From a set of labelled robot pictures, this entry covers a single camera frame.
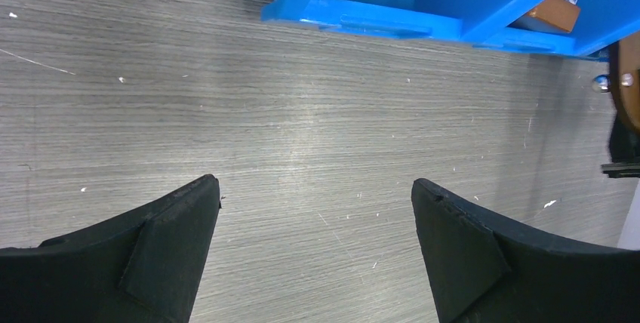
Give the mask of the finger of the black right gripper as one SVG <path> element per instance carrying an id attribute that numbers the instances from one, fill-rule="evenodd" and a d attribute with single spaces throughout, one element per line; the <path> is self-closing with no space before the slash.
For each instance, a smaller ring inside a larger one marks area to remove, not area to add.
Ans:
<path id="1" fill-rule="evenodd" d="M 639 178 L 639 136 L 621 120 L 615 119 L 608 150 L 611 162 L 602 165 L 602 173 L 609 178 Z"/>

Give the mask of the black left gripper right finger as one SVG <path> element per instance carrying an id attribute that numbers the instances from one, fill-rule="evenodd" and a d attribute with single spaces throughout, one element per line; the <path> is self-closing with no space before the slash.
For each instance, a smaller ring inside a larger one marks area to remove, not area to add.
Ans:
<path id="1" fill-rule="evenodd" d="M 426 179 L 411 190 L 441 322 L 637 322 L 638 251 L 544 232 Z"/>

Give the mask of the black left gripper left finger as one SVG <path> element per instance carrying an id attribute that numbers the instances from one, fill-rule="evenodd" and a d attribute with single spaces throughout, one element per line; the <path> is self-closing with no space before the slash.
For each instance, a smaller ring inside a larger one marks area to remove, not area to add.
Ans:
<path id="1" fill-rule="evenodd" d="M 3 322 L 187 322 L 221 207 L 206 174 L 92 226 L 1 251 Z"/>

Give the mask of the brown wooden oval tray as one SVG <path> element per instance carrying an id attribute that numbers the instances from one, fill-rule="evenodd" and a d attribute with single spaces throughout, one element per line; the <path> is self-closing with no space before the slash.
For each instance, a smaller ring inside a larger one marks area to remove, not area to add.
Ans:
<path id="1" fill-rule="evenodd" d="M 608 47 L 608 74 L 592 80 L 595 92 L 611 94 L 617 117 L 639 135 L 639 32 Z"/>

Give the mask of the clear textured toothbrush holder rack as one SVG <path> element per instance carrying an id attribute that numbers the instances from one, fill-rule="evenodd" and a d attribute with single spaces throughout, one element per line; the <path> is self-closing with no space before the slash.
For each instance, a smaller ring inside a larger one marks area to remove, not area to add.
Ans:
<path id="1" fill-rule="evenodd" d="M 578 0 L 544 0 L 510 26 L 535 32 L 570 33 L 581 11 L 577 2 Z"/>

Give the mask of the blue plastic divided bin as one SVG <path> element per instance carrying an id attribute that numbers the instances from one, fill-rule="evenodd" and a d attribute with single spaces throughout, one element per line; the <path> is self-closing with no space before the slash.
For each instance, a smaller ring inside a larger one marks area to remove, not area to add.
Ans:
<path id="1" fill-rule="evenodd" d="M 639 0 L 578 0 L 570 33 L 510 25 L 544 0 L 272 0 L 263 20 L 333 32 L 587 58 L 639 30 Z"/>

